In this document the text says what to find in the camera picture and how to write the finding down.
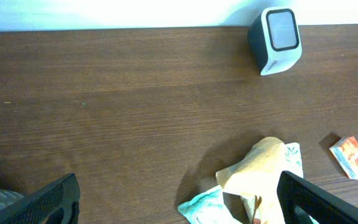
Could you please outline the teal wet wipes pack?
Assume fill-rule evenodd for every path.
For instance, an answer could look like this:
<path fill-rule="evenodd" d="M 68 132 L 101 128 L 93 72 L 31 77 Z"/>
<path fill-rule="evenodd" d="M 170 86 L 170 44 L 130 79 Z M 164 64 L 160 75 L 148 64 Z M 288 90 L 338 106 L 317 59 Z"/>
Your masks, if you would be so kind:
<path fill-rule="evenodd" d="M 191 224 L 241 224 L 225 206 L 220 185 L 180 204 L 177 209 Z"/>

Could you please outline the beige paper bag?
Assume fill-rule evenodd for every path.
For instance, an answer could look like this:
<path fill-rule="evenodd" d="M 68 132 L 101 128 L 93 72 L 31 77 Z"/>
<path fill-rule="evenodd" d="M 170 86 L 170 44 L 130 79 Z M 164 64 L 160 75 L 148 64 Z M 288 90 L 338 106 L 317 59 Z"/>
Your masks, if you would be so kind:
<path fill-rule="evenodd" d="M 225 193 L 241 197 L 251 223 L 284 223 L 277 185 L 286 168 L 283 141 L 266 137 L 243 160 L 218 171 L 216 180 Z"/>

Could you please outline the small orange carton box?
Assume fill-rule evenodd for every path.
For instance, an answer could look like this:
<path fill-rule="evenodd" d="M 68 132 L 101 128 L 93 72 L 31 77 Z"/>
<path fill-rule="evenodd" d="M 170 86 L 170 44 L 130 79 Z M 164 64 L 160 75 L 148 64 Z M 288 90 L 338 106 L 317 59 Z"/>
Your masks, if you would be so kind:
<path fill-rule="evenodd" d="M 329 150 L 349 179 L 358 180 L 358 141 L 354 136 L 342 138 Z"/>

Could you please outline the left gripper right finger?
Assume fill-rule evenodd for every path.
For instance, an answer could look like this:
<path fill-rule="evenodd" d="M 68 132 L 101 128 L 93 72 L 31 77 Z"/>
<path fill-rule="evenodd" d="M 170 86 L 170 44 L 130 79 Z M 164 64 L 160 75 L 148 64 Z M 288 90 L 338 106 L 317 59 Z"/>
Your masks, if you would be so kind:
<path fill-rule="evenodd" d="M 358 224 L 358 208 L 307 180 L 283 171 L 277 196 L 285 223 Z"/>

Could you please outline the white cream tube gold cap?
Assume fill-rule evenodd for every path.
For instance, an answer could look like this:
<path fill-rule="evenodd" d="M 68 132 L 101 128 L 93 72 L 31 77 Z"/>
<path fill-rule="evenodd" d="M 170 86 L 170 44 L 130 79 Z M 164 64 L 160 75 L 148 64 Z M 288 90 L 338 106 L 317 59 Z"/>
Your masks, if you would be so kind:
<path fill-rule="evenodd" d="M 301 160 L 300 144 L 297 142 L 285 144 L 285 170 L 303 178 L 303 164 Z M 319 224 L 312 216 L 307 215 L 300 207 L 295 207 L 295 214 L 301 218 L 302 223 Z"/>

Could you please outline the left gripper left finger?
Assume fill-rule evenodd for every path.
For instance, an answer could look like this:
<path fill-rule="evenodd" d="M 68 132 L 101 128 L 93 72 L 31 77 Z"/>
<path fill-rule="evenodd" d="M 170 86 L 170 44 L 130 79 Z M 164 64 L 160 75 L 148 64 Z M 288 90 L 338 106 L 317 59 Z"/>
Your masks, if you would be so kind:
<path fill-rule="evenodd" d="M 0 210 L 3 223 L 77 224 L 80 188 L 75 174 L 66 174 Z"/>

